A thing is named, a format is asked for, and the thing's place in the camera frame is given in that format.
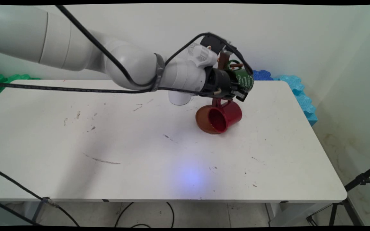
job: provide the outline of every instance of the mug handle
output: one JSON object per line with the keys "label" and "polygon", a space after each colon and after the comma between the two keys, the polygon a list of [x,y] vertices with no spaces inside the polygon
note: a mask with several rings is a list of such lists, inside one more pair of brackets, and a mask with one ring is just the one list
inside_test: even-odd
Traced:
{"label": "mug handle", "polygon": [[221,104],[222,99],[228,101],[226,104],[229,104],[232,101],[232,99],[212,98],[212,107],[222,108],[222,104]]}

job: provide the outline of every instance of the green mug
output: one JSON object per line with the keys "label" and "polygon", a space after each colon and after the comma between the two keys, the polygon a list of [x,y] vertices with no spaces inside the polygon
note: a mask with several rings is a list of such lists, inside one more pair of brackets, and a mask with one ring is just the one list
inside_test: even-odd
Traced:
{"label": "green mug", "polygon": [[[239,64],[239,61],[230,60],[226,66],[228,70],[231,70],[231,67],[230,67],[231,63]],[[232,70],[232,71],[235,73],[236,78],[238,79],[239,85],[241,85],[244,88],[248,88],[249,90],[252,89],[252,87],[254,86],[254,78],[250,76],[248,72],[246,72],[245,69],[242,69],[242,67],[238,67],[237,70]]]}

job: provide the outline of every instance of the red mug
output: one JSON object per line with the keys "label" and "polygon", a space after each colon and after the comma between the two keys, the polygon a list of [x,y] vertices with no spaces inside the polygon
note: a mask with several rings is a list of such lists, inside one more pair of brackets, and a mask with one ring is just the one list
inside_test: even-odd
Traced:
{"label": "red mug", "polygon": [[242,110],[234,101],[221,104],[220,98],[213,98],[212,105],[200,108],[196,114],[197,124],[206,133],[224,133],[228,127],[242,119]]}

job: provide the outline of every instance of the white table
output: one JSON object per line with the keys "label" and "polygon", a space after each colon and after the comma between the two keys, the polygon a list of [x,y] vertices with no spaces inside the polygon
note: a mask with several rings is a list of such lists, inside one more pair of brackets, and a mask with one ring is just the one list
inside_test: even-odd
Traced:
{"label": "white table", "polygon": [[[112,81],[13,83],[122,89]],[[288,85],[256,81],[242,120],[220,135],[166,91],[144,94],[6,88],[0,94],[0,171],[56,201],[298,204],[272,226],[291,225],[347,193]],[[0,176],[0,200],[35,201]]]}

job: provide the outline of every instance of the blue foam block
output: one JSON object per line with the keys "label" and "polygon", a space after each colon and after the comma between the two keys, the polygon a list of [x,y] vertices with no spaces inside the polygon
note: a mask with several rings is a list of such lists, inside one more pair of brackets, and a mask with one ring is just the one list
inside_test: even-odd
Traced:
{"label": "blue foam block", "polygon": [[254,71],[254,80],[271,80],[273,81],[273,78],[270,77],[270,72],[267,72],[266,70],[261,71]]}
{"label": "blue foam block", "polygon": [[294,75],[279,76],[279,80],[287,82],[294,95],[299,95],[305,88],[305,86],[301,83],[301,78]]}
{"label": "blue foam block", "polygon": [[315,114],[312,114],[310,117],[307,118],[308,119],[308,122],[311,126],[313,126],[317,121],[318,121],[318,118],[316,117]]}
{"label": "blue foam block", "polygon": [[304,92],[299,93],[299,95],[295,95],[295,97],[307,118],[309,118],[312,114],[315,113],[316,107],[314,107],[311,104],[312,103],[311,98],[306,96]]}

